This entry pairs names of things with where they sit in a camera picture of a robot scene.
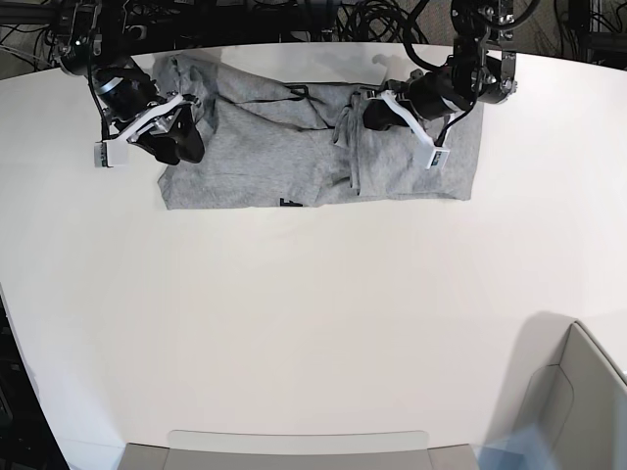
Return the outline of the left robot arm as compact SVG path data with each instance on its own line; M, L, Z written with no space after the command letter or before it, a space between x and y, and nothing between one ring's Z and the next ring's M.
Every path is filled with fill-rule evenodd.
M489 45L509 31L506 18L496 17L502 9L500 1L454 1L450 9L456 32L452 54L442 65L421 59L413 48L412 31L426 5L418 2L402 23L402 43L417 69L408 80L388 80L371 92L362 121L376 131L409 125L384 102L383 94L390 92L393 102L412 118L445 121L435 140L440 146L450 129L477 104L500 104L515 91L516 54L505 51L497 59L488 53Z

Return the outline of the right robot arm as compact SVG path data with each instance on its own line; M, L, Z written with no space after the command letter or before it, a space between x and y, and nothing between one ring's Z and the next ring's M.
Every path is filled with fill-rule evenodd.
M162 91L130 57L123 35L127 7L116 1L63 1L55 26L55 60L83 76L100 116L98 167L125 165L136 146L165 165L199 163L205 147L194 123L195 96Z

